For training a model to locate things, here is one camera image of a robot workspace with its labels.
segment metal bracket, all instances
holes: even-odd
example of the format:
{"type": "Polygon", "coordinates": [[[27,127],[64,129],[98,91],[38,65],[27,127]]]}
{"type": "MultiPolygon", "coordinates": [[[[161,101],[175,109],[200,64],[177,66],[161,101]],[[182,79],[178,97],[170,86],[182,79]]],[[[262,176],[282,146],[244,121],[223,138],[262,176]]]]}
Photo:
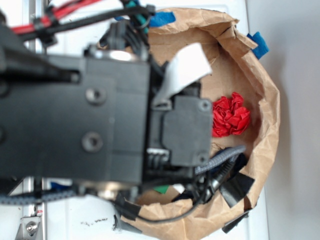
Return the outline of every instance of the metal bracket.
{"type": "Polygon", "coordinates": [[[43,226],[40,216],[23,217],[15,240],[43,240],[43,226]]]}

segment gray wall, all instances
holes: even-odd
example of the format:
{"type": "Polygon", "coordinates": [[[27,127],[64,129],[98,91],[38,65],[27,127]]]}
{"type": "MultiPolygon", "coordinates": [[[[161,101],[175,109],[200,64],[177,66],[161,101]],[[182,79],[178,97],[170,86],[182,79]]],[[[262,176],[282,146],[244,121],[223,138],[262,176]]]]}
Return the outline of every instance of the gray wall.
{"type": "Polygon", "coordinates": [[[247,0],[250,33],[270,52],[260,61],[281,93],[280,141],[267,180],[271,240],[320,235],[320,1],[247,0]]]}

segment red tissue paper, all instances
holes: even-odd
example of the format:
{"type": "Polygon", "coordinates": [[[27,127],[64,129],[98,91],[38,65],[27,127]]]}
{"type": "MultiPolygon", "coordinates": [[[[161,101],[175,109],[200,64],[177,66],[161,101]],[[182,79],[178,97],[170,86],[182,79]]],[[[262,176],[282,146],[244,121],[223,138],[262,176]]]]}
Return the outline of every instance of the red tissue paper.
{"type": "Polygon", "coordinates": [[[237,92],[231,98],[222,96],[213,103],[212,136],[240,135],[250,124],[250,111],[242,106],[244,98],[237,92]]]}

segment brown paper bag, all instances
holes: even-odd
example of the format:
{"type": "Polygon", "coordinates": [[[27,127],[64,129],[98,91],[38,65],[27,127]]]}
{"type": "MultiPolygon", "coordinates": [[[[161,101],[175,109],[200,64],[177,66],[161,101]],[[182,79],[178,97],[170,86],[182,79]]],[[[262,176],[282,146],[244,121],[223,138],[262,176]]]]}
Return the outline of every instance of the brown paper bag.
{"type": "MultiPolygon", "coordinates": [[[[269,75],[251,49],[257,45],[236,29],[238,20],[226,13],[191,8],[168,8],[176,21],[149,34],[151,52],[162,64],[170,61],[184,46],[199,42],[213,73],[202,79],[202,97],[213,102],[221,96],[240,93],[244,106],[251,111],[249,128],[241,135],[212,139],[212,154],[221,146],[245,144],[249,161],[240,172],[255,182],[247,197],[230,208],[218,191],[210,202],[200,205],[179,221],[150,224],[139,219],[122,220],[161,240],[199,240],[225,226],[244,211],[256,206],[259,194],[274,163],[279,140],[280,96],[269,75]]],[[[154,203],[142,206],[140,215],[149,219],[172,218],[192,207],[192,201],[154,203]]]]}

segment red cable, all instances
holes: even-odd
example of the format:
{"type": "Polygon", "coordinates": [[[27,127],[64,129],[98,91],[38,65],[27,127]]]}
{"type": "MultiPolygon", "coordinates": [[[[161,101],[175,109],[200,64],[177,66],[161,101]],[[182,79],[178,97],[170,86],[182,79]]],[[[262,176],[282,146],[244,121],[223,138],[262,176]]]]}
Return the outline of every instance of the red cable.
{"type": "MultiPolygon", "coordinates": [[[[64,3],[60,7],[54,7],[52,9],[52,13],[54,14],[57,20],[60,20],[82,7],[91,5],[99,1],[101,0],[70,0],[64,3]]],[[[50,27],[52,24],[50,19],[47,16],[42,17],[41,22],[46,28],[50,27]]],[[[21,35],[21,34],[33,33],[35,31],[35,27],[33,24],[28,24],[28,25],[13,27],[12,30],[14,33],[21,35]]]]}

